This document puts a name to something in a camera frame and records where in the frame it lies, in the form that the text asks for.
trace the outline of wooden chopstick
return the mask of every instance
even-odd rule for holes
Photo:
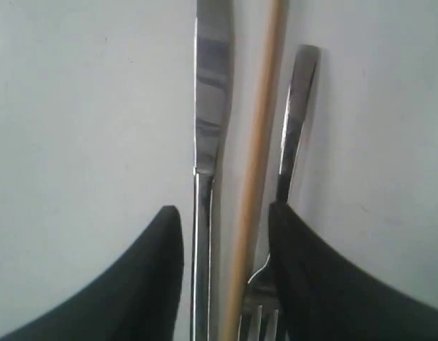
[[[284,0],[272,0],[268,31],[265,40],[265,55],[257,93],[250,154],[247,160],[245,186],[242,192],[238,216],[237,244],[228,292],[223,341],[236,341],[242,296],[247,280],[250,243],[254,239],[256,212],[261,209],[261,188],[267,168],[269,128],[272,126],[272,100],[274,98],[277,61],[279,55],[280,28]]]

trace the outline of stainless steel knife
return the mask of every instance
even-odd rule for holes
[[[191,341],[210,340],[211,209],[231,78],[230,0],[197,0]]]

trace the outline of white background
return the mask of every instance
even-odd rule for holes
[[[268,5],[233,5],[220,297]],[[175,204],[175,340],[188,339],[194,18],[194,1],[0,0],[0,335],[79,291]],[[265,205],[299,43],[323,50],[290,203],[357,265],[438,307],[438,0],[290,1]]]

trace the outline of fork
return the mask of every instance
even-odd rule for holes
[[[277,176],[276,200],[287,202],[299,140],[306,118],[309,93],[319,59],[319,49],[300,45],[295,57],[292,81],[287,95],[281,140],[281,159]],[[286,328],[268,254],[265,264],[251,275],[242,300],[239,341],[283,341]]]

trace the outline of silverware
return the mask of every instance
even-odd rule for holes
[[[218,147],[228,110],[230,2],[198,0],[195,33],[195,165],[191,340],[210,339],[211,208]]]
[[[306,118],[309,93],[319,59],[319,49],[301,45],[295,58],[292,83],[287,96],[281,140],[281,159],[276,200],[287,202],[296,164],[299,140]],[[239,341],[285,340],[286,330],[270,266],[270,255],[247,282],[240,317]]]

